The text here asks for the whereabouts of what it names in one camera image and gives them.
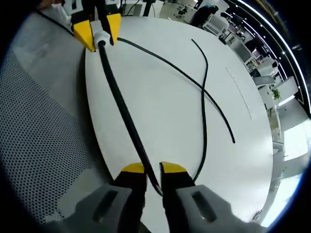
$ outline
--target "computer monitor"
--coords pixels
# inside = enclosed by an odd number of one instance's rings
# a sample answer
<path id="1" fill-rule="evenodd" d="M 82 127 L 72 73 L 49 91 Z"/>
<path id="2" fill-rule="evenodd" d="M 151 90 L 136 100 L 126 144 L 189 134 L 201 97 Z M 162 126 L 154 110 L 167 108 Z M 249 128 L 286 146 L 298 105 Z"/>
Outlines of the computer monitor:
<path id="1" fill-rule="evenodd" d="M 258 52 L 257 49 L 254 49 L 254 51 L 252 51 L 252 54 L 256 59 L 258 59 L 261 56 L 261 54 Z"/>

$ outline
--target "mesh panel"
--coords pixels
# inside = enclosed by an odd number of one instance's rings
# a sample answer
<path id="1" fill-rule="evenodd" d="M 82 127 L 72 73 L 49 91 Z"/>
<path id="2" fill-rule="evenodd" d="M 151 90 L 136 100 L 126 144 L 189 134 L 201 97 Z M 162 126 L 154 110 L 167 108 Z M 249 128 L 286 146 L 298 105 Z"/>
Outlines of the mesh panel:
<path id="1" fill-rule="evenodd" d="M 0 71 L 0 159 L 40 223 L 94 164 L 76 120 L 22 69 L 11 48 Z"/>

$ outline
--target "black cable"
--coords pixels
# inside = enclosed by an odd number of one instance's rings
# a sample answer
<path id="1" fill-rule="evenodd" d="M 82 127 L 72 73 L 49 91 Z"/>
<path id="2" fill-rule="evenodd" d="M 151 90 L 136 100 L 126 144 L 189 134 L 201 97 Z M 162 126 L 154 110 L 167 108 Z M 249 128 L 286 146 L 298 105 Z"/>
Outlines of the black cable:
<path id="1" fill-rule="evenodd" d="M 66 32 L 68 32 L 70 35 L 73 36 L 73 33 L 68 29 L 66 28 L 64 25 L 60 24 L 59 22 L 57 22 L 55 19 L 43 14 L 41 11 L 39 10 L 36 10 L 36 13 L 42 17 L 44 17 L 45 19 L 47 19 L 48 21 L 51 21 L 52 23 L 58 25 L 59 27 L 61 27 L 62 29 L 66 30 Z"/>
<path id="2" fill-rule="evenodd" d="M 206 152 L 207 152 L 207 124 L 206 124 L 206 113 L 205 113 L 204 90 L 205 90 L 205 83 L 206 83 L 206 79 L 207 79 L 208 61 L 207 61 L 207 58 L 206 58 L 204 52 L 200 48 L 200 46 L 193 39 L 191 39 L 191 40 L 194 42 L 194 44 L 198 47 L 198 49 L 202 53 L 204 60 L 205 60 L 205 64 L 206 64 L 206 69 L 205 69 L 205 74 L 204 74 L 204 79 L 203 79 L 203 84 L 202 84 L 202 89 L 201 89 L 201 108 L 202 108 L 202 122 L 203 122 L 203 153 L 202 153 L 201 163 L 200 163 L 199 168 L 198 168 L 198 170 L 197 170 L 197 172 L 193 178 L 193 181 L 195 182 L 198 179 L 200 172 L 203 168 L 203 165 L 204 165 L 204 162 L 206 159 Z"/>
<path id="3" fill-rule="evenodd" d="M 133 6 L 131 6 L 130 10 L 128 11 L 128 13 L 126 14 L 126 16 L 128 16 L 128 14 L 131 12 L 131 10 L 133 9 L 134 6 L 136 6 L 136 4 L 139 2 L 140 0 L 138 0 L 137 2 L 134 3 Z"/>
<path id="4" fill-rule="evenodd" d="M 141 46 L 135 44 L 134 42 L 129 41 L 129 40 L 126 40 L 126 39 L 123 39 L 123 38 L 121 38 L 121 37 L 119 37 L 118 40 L 119 40 L 119 41 L 122 41 L 122 42 L 124 42 L 124 43 L 127 43 L 127 44 L 129 44 L 129 45 L 132 45 L 132 46 L 134 46 L 134 47 L 136 47 L 136 48 L 138 48 L 138 49 L 140 49 L 140 50 L 142 50 L 142 51 L 144 51 L 144 52 L 146 52 L 146 53 L 148 53 L 148 54 L 150 54 L 150 55 L 152 55 L 152 56 L 154 56 L 154 57 L 160 59 L 161 61 L 167 63 L 168 65 L 172 66 L 173 68 L 175 68 L 176 70 L 178 70 L 180 73 L 182 73 L 187 79 L 189 79 L 191 82 L 193 82 L 197 87 L 199 87 L 200 89 L 203 89 L 203 90 L 204 90 L 204 93 L 205 93 L 205 94 L 208 96 L 208 98 L 212 101 L 212 103 L 215 105 L 215 107 L 217 108 L 218 112 L 220 113 L 220 115 L 221 115 L 222 118 L 224 119 L 225 124 L 226 124 L 226 126 L 227 126 L 227 128 L 228 128 L 228 130 L 229 130 L 230 135 L 231 135 L 232 142 L 235 143 L 235 138 L 234 138 L 233 132 L 232 132 L 232 130 L 231 130 L 231 127 L 230 127 L 230 125 L 229 125 L 229 122 L 228 122 L 227 118 L 225 117 L 224 113 L 222 112 L 221 108 L 220 108 L 219 105 L 216 103 L 216 101 L 213 99 L 213 97 L 212 97 L 212 96 L 211 96 L 211 95 L 196 81 L 196 80 L 194 80 L 192 77 L 190 77 L 188 74 L 186 74 L 185 72 L 183 72 L 180 68 L 178 68 L 177 66 L 175 66 L 174 64 L 172 64 L 172 63 L 169 62 L 168 60 L 166 60 L 166 59 L 164 59 L 164 58 L 162 58 L 162 57 L 156 55 L 155 53 L 153 53 L 153 52 L 151 52 L 151 51 L 149 51 L 149 50 L 147 50 L 147 49 L 145 49 L 145 48 L 143 48 L 143 47 L 141 47 Z"/>
<path id="5" fill-rule="evenodd" d="M 41 12 L 37 12 L 37 13 L 38 13 L 39 15 L 41 15 L 42 17 L 46 18 L 47 20 L 51 21 L 52 23 L 55 23 L 56 25 L 60 26 L 61 28 L 63 28 L 64 30 L 66 30 L 70 35 L 73 35 L 72 32 L 70 32 L 66 27 L 64 27 L 63 25 L 61 25 L 60 23 L 58 23 L 58 22 L 55 21 L 54 19 L 52 19 L 52 18 L 46 16 L 45 14 L 43 14 L 43 13 L 41 13 Z M 181 69 L 179 69 L 178 67 L 176 67 L 176 66 L 175 66 L 174 64 L 172 64 L 171 62 L 165 60 L 164 58 L 162 58 L 162 57 L 156 55 L 155 53 L 153 53 L 153 52 L 151 52 L 151 51 L 149 51 L 149 50 L 147 50 L 147 49 L 145 49 L 145 48 L 143 48 L 143 47 L 141 47 L 141 46 L 139 46 L 139 45 L 137 45 L 137 44 L 135 44 L 135 43 L 133 43 L 133 42 L 131 42 L 131 41 L 129 41 L 129 40 L 126 40 L 126 39 L 123 39 L 123 38 L 120 38 L 120 37 L 118 38 L 118 40 L 119 40 L 119 41 L 122 41 L 122 42 L 124 42 L 124 43 L 130 44 L 130 45 L 132 45 L 132 46 L 134 46 L 134 47 L 136 47 L 136 48 L 138 48 L 138 49 L 140 49 L 140 50 L 142 50 L 142 51 L 144 51 L 144 52 L 146 52 L 146 53 L 148 53 L 148 54 L 150 54 L 150 55 L 152 55 L 152 56 L 154 56 L 154 57 L 156 57 L 156 58 L 158 58 L 158 59 L 160 59 L 160 60 L 162 60 L 163 62 L 167 63 L 168 65 L 170 65 L 170 66 L 172 66 L 173 68 L 175 68 L 176 70 L 178 70 L 178 71 L 179 71 L 180 73 L 182 73 L 186 78 L 188 78 L 191 82 L 193 82 L 195 85 L 197 85 L 197 86 L 209 97 L 209 99 L 212 101 L 212 103 L 215 105 L 215 107 L 217 108 L 217 110 L 218 110 L 219 113 L 221 114 L 221 116 L 222 116 L 222 118 L 224 119 L 224 121 L 225 121 L 225 123 L 226 123 L 226 126 L 228 127 L 228 130 L 229 130 L 229 132 L 230 132 L 232 142 L 235 143 L 235 138 L 234 138 L 234 136 L 233 136 L 233 132 L 232 132 L 232 130 L 231 130 L 231 127 L 230 127 L 230 125 L 229 125 L 229 123 L 228 123 L 226 117 L 224 116 L 222 110 L 220 109 L 220 107 L 219 107 L 219 105 L 216 103 L 216 101 L 213 99 L 213 97 L 212 97 L 212 96 L 205 90 L 205 88 L 204 88 L 204 87 L 205 87 L 205 81 L 206 81 L 206 78 L 207 78 L 206 75 L 205 75 L 205 78 L 204 78 L 203 86 L 201 86 L 198 82 L 196 82 L 193 78 L 191 78 L 189 75 L 187 75 L 187 74 L 186 74 L 185 72 L 183 72 Z M 192 41 L 196 44 L 196 46 L 198 47 L 198 49 L 201 51 L 201 53 L 202 53 L 203 56 L 204 56 L 205 62 L 206 62 L 206 64 L 207 64 L 207 68 L 206 68 L 206 74 L 207 74 L 207 69 L 208 69 L 207 58 L 206 58 L 205 54 L 203 53 L 203 51 L 201 50 L 201 48 L 197 45 L 197 43 L 196 43 L 194 40 L 192 40 Z M 202 119 L 203 119 L 203 130 L 204 130 L 204 131 L 203 131 L 203 135 L 204 135 L 204 147 L 203 147 L 203 155 L 202 155 L 201 163 L 200 163 L 200 165 L 199 165 L 199 168 L 198 168 L 198 171 L 197 171 L 196 175 L 195 175 L 194 178 L 193 178 L 194 181 L 196 181 L 197 177 L 199 176 L 199 174 L 200 174 L 200 172 L 201 172 L 201 170 L 202 170 L 202 168 L 203 168 L 204 161 L 205 161 L 205 158 L 206 158 L 206 151 L 207 151 L 207 146 L 206 146 L 206 145 L 207 145 L 207 132 L 206 132 L 207 126 L 206 126 L 206 114 L 205 114 L 205 107 L 204 107 L 204 105 L 205 105 L 204 98 L 201 98 L 201 105 L 202 105 Z M 157 180 L 156 180 L 156 177 L 154 176 L 154 178 L 155 178 L 155 183 L 153 183 L 153 181 L 152 181 L 151 179 L 150 179 L 150 181 L 151 181 L 153 187 L 155 188 L 155 190 L 157 191 L 157 193 L 159 193 L 159 194 L 161 195 L 161 191 L 160 191 L 160 189 L 159 189 L 159 186 L 158 186 L 158 182 L 157 182 Z"/>
<path id="6" fill-rule="evenodd" d="M 156 11 L 155 11 L 155 7 L 153 3 L 152 3 L 152 9 L 154 10 L 154 17 L 156 17 Z"/>
<path id="7" fill-rule="evenodd" d="M 133 144 L 135 146 L 137 154 L 140 157 L 140 160 L 144 166 L 144 169 L 145 169 L 145 171 L 146 171 L 146 173 L 150 179 L 152 186 L 154 187 L 156 192 L 162 196 L 163 194 L 162 194 L 162 191 L 160 189 L 159 183 L 157 182 L 156 175 L 152 169 L 152 166 L 150 164 L 150 161 L 148 159 L 148 156 L 146 154 L 144 146 L 142 145 L 142 142 L 141 142 L 140 137 L 138 135 L 138 132 L 135 128 L 135 125 L 133 123 L 131 115 L 130 115 L 127 107 L 126 107 L 126 104 L 124 102 L 122 94 L 118 88 L 118 84 L 117 84 L 117 82 L 113 76 L 113 73 L 112 73 L 108 58 L 107 58 L 106 50 L 104 48 L 104 42 L 100 41 L 98 43 L 98 47 L 99 47 L 99 54 L 101 57 L 101 61 L 102 61 L 104 73 L 106 75 L 107 82 L 109 84 L 111 93 L 112 93 L 112 95 L 113 95 L 113 97 L 117 103 L 118 109 L 119 109 L 120 114 L 122 116 L 122 119 L 125 123 L 127 131 L 129 133 L 132 141 L 133 141 Z"/>

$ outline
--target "white tabletop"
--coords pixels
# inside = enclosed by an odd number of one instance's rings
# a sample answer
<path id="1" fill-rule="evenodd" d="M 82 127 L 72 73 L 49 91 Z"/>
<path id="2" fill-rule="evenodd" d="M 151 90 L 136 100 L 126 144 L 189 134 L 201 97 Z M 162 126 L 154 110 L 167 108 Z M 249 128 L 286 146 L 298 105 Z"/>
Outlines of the white tabletop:
<path id="1" fill-rule="evenodd" d="M 93 31 L 100 27 L 94 22 Z M 122 18 L 120 37 L 169 60 L 202 83 L 221 107 L 236 143 L 216 108 L 206 98 L 207 158 L 196 184 L 204 184 L 231 203 L 233 213 L 251 220 L 267 198 L 273 161 L 268 117 L 243 63 L 212 34 L 187 24 L 145 17 Z M 110 65 L 155 174 L 160 161 L 184 166 L 190 175 L 202 156 L 200 90 L 164 62 L 118 42 L 107 49 Z M 106 164 L 115 178 L 139 157 L 128 135 L 102 69 L 99 53 L 86 52 L 90 113 Z M 168 232 L 161 197 L 148 183 L 141 221 L 153 232 Z"/>

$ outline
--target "window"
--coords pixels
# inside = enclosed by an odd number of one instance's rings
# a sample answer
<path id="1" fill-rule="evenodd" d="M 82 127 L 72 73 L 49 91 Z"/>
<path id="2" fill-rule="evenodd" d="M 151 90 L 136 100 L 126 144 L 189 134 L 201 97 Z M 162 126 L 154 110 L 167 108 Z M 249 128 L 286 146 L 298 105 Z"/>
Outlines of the window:
<path id="1" fill-rule="evenodd" d="M 281 181 L 281 184 L 277 190 L 276 198 L 261 224 L 263 227 L 269 227 L 280 215 L 287 203 L 290 202 L 299 184 L 300 178 L 301 175 L 297 175 Z"/>
<path id="2" fill-rule="evenodd" d="M 308 152 L 310 147 L 311 124 L 309 120 L 284 132 L 285 161 Z"/>

